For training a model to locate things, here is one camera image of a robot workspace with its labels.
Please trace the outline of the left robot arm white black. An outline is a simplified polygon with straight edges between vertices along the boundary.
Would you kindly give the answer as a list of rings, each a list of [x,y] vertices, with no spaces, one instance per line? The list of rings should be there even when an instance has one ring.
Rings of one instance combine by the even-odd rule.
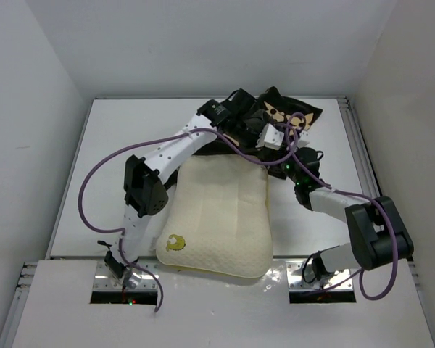
[[[272,259],[268,174],[263,139],[273,128],[268,111],[245,91],[211,99],[178,131],[125,164],[127,208],[136,213],[105,257],[122,277],[140,255],[154,215],[169,207],[155,243],[166,265],[259,278]]]

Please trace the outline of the black pillowcase with beige flowers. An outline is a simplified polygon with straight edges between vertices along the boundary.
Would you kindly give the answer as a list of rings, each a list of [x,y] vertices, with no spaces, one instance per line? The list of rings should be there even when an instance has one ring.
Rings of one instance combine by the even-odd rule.
[[[257,103],[270,115],[272,125],[284,133],[283,143],[279,150],[267,148],[244,148],[230,136],[220,133],[216,140],[196,152],[197,156],[235,154],[240,155],[252,164],[266,167],[279,165],[290,157],[296,161],[295,151],[302,148],[302,133],[308,131],[321,116],[323,110],[292,97],[284,96],[276,87],[270,87],[259,96],[254,96]],[[302,168],[315,180],[301,163]]]

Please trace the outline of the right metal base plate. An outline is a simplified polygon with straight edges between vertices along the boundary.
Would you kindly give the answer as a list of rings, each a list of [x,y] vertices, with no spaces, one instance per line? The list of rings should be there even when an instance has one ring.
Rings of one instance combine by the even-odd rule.
[[[320,280],[315,277],[312,260],[294,258],[285,261],[288,288],[291,294],[311,294],[323,291],[353,291],[352,272],[336,270],[323,275]]]

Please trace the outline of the cream pillow with yellow edge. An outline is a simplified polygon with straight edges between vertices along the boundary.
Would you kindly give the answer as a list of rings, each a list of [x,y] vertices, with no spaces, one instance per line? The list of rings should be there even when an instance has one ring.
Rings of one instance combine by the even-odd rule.
[[[239,278],[266,274],[273,258],[267,170],[238,155],[187,159],[156,256],[164,265]]]

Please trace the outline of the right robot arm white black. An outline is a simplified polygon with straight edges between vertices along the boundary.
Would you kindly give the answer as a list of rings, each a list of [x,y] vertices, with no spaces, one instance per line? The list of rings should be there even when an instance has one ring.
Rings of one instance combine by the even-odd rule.
[[[349,242],[311,254],[303,268],[309,268],[312,277],[302,271],[302,281],[321,282],[337,270],[359,268],[365,272],[388,264],[395,275],[398,261],[412,257],[414,244],[393,200],[331,188],[320,179],[322,158],[321,151],[304,147],[270,167],[271,174],[294,183],[300,205],[347,225]]]

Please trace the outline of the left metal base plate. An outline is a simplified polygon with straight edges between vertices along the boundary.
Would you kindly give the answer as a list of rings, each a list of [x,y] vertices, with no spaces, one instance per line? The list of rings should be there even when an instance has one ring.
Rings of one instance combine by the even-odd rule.
[[[159,286],[152,275],[137,268],[128,268],[121,278],[108,268],[104,261],[98,261],[92,290],[95,292],[127,293],[157,292]]]

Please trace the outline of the metal base plate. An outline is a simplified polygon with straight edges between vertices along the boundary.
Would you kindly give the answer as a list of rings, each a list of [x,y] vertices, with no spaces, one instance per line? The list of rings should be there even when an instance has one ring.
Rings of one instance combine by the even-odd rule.
[[[315,277],[312,260],[294,258],[285,261],[288,288],[291,294],[311,294],[323,291],[353,291],[352,272],[336,270],[323,275],[320,280]]]
[[[137,268],[128,268],[121,278],[108,268],[104,261],[98,261],[92,290],[95,292],[127,293],[157,292],[159,286],[152,275]]]

